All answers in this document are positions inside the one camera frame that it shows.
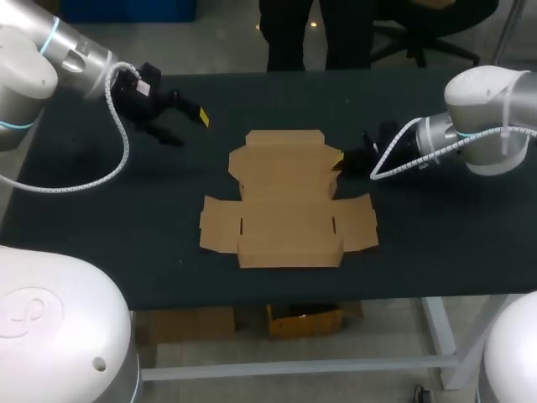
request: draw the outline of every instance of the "cardboard flap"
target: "cardboard flap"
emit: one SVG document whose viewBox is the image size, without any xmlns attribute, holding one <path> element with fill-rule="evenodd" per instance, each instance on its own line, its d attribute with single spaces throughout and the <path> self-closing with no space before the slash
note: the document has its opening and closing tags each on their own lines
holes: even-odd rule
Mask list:
<svg viewBox="0 0 537 403">
<path fill-rule="evenodd" d="M 377 218 L 369 195 L 335 200 L 331 206 L 336 233 L 343 240 L 345 252 L 378 245 Z"/>
<path fill-rule="evenodd" d="M 246 135 L 246 145 L 324 145 L 320 130 L 252 130 Z"/>
<path fill-rule="evenodd" d="M 319 130 L 254 130 L 230 153 L 229 172 L 243 200 L 330 200 L 340 151 L 324 144 Z"/>
<path fill-rule="evenodd" d="M 200 246 L 221 253 L 237 252 L 241 232 L 241 202 L 206 196 L 200 217 Z"/>
<path fill-rule="evenodd" d="M 241 267 L 333 267 L 343 255 L 325 203 L 244 202 Z"/>
</svg>

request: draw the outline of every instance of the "person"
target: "person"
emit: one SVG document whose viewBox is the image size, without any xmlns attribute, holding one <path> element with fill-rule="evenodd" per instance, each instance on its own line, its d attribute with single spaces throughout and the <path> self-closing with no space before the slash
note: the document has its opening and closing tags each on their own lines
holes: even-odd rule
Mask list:
<svg viewBox="0 0 537 403">
<path fill-rule="evenodd" d="M 327 70 L 371 66 L 374 0 L 319 0 Z M 267 71 L 303 71 L 303 42 L 313 0 L 259 0 L 259 28 L 268 42 Z"/>
</svg>

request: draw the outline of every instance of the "gray floor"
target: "gray floor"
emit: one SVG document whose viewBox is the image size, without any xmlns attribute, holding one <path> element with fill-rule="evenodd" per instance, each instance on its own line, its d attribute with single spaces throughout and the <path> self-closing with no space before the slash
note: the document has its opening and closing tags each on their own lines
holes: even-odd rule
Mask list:
<svg viewBox="0 0 537 403">
<path fill-rule="evenodd" d="M 453 43 L 474 49 L 490 60 L 506 18 L 510 0 L 501 0 L 499 10 L 485 23 L 462 34 Z M 519 30 L 510 42 L 506 60 L 537 59 L 537 35 L 532 28 L 537 18 L 537 2 L 528 6 Z M 324 65 L 326 42 L 317 4 L 305 40 L 305 64 L 310 70 Z M 164 74 L 212 74 L 239 71 L 264 71 L 267 47 L 258 23 L 257 0 L 200 0 L 200 18 L 193 24 L 107 24 L 82 25 L 82 32 L 110 47 L 134 64 L 150 61 Z M 375 46 L 385 42 L 377 38 Z M 428 54 L 432 65 L 464 62 Z M 396 55 L 379 65 L 411 64 Z M 29 138 L 17 151 L 0 154 L 0 170 L 15 176 L 25 156 Z M 0 188 L 0 217 L 10 190 Z M 477 314 L 483 297 L 447 298 L 447 311 L 457 339 Z M 236 340 L 227 342 L 182 343 L 162 345 L 158 349 L 158 366 L 244 363 L 287 359 L 366 358 L 431 353 L 430 339 L 424 327 L 417 301 L 366 301 L 365 319 L 351 321 L 332 338 L 315 338 L 293 342 L 270 342 L 260 332 L 242 331 Z M 314 374 L 268 376 L 242 379 L 188 380 L 150 385 L 144 403 L 213 401 L 271 402 L 374 402 L 408 403 L 416 383 L 431 388 L 435 402 L 473 403 L 476 378 L 464 390 L 441 391 L 435 370 L 393 371 L 363 374 Z"/>
</svg>

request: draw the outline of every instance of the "black table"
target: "black table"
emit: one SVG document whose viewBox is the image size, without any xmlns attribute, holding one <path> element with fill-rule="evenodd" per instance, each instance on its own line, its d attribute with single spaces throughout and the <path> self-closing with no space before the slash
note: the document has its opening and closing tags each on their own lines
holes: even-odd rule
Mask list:
<svg viewBox="0 0 537 403">
<path fill-rule="evenodd" d="M 370 192 L 380 247 L 338 269 L 240 270 L 235 255 L 199 248 L 204 195 L 238 200 L 230 151 L 256 128 L 319 128 L 329 145 L 356 147 L 363 128 L 440 112 L 456 71 L 373 70 L 169 77 L 211 117 L 205 132 L 177 113 L 162 123 L 186 139 L 160 146 L 129 130 L 126 170 L 70 195 L 15 191 L 0 242 L 84 259 L 118 284 L 133 310 L 180 306 L 452 296 L 537 289 L 537 156 L 494 178 L 455 158 L 388 181 L 339 180 L 336 197 Z M 106 174 L 121 142 L 105 102 L 60 92 L 48 106 L 19 179 L 71 186 Z"/>
</svg>

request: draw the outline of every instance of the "robotic arm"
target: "robotic arm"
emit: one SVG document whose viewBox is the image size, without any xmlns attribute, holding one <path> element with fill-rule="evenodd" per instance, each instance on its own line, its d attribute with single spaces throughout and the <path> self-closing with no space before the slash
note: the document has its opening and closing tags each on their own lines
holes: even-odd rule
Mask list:
<svg viewBox="0 0 537 403">
<path fill-rule="evenodd" d="M 334 168 L 373 169 L 379 180 L 460 150 L 470 171 L 503 174 L 524 160 L 529 136 L 537 135 L 536 92 L 537 73 L 492 65 L 464 71 L 446 87 L 447 112 L 413 119 L 395 137 L 384 125 L 377 143 L 365 134 L 366 146 L 344 153 Z"/>
<path fill-rule="evenodd" d="M 82 97 L 103 96 L 107 74 L 118 59 L 36 4 L 0 0 L 0 151 L 16 148 L 39 116 L 57 84 Z M 161 144 L 182 146 L 183 141 L 154 120 L 174 108 L 208 127 L 203 109 L 180 96 L 159 91 L 160 71 L 149 63 L 112 77 L 114 107 L 135 128 Z"/>
</svg>

